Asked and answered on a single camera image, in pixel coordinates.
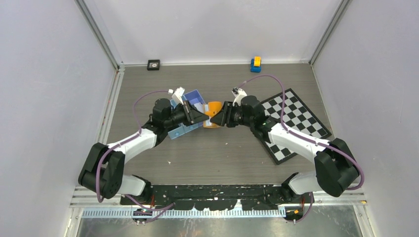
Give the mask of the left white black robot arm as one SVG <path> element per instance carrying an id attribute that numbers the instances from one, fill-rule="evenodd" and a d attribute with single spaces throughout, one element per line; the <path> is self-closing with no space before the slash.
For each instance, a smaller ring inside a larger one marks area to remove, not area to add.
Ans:
<path id="1" fill-rule="evenodd" d="M 152 196 L 149 182 L 139 176 L 125 175 L 125 164 L 159 145 L 180 123 L 189 126 L 208 119 L 189 101 L 173 107 L 168 99 L 158 99 L 139 131 L 121 141 L 108 145 L 96 143 L 91 147 L 78 177 L 79 185 L 95 192 L 99 200 L 121 194 L 132 196 L 139 204 L 147 204 Z"/>

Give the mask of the blue yellow toy block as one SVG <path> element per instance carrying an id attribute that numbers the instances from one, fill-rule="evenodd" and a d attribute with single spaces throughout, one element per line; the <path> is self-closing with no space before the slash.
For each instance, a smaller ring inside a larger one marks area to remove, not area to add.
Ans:
<path id="1" fill-rule="evenodd" d="M 255 56 L 253 59 L 251 59 L 250 71 L 253 73 L 261 72 L 261 57 Z"/>

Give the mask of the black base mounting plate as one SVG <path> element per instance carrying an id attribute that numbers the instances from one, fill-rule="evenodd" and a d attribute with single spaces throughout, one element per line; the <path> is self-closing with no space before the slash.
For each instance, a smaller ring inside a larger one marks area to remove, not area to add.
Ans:
<path id="1" fill-rule="evenodd" d="M 308 206 L 308 194 L 292 195 L 279 185 L 153 185 L 139 196 L 122 197 L 122 205 L 153 204 L 163 208 L 173 204 L 174 210 L 222 211 L 241 207 L 245 211 L 274 210 L 281 204 Z"/>

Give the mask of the small black square box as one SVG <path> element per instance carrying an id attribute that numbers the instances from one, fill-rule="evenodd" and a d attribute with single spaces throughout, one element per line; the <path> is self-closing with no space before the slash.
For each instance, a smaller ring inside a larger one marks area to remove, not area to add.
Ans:
<path id="1" fill-rule="evenodd" d="M 158 71 L 160 69 L 161 61 L 159 59 L 148 60 L 147 70 L 148 71 Z"/>

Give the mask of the black white checkerboard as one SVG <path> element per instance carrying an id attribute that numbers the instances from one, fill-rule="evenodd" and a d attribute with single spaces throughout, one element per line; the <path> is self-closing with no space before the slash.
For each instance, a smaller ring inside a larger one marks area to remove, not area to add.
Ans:
<path id="1" fill-rule="evenodd" d="M 264 107 L 267 116 L 279 119 L 282 111 L 282 93 L 280 92 L 261 101 L 261 105 Z M 316 138 L 326 139 L 332 135 L 330 130 L 326 128 L 291 88 L 285 90 L 283 119 L 287 126 Z M 261 143 L 276 165 L 280 165 L 297 155 L 297 153 L 288 148 L 265 141 Z"/>

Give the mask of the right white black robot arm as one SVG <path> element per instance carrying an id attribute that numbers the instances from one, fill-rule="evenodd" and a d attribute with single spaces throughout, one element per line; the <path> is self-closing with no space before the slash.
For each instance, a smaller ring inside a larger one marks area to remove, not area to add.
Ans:
<path id="1" fill-rule="evenodd" d="M 267 116 L 255 96 L 245 96 L 240 103 L 224 102 L 210 121 L 226 127 L 247 126 L 256 138 L 288 148 L 314 164 L 314 171 L 293 174 L 282 183 L 282 196 L 287 202 L 296 202 L 302 194 L 316 191 L 339 197 L 357 178 L 364 178 L 343 140 L 318 139 L 292 129 Z"/>

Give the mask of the orange leather card holder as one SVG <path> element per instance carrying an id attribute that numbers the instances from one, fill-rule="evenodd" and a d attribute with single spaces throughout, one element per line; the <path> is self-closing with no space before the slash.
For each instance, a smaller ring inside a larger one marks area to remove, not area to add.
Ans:
<path id="1" fill-rule="evenodd" d="M 209 117 L 208 120 L 203 122 L 204 128 L 218 128 L 219 127 L 219 125 L 212 123 L 210 119 L 222 109 L 222 106 L 223 106 L 223 103 L 219 101 L 212 101 L 203 105 L 204 114 L 206 114 Z"/>

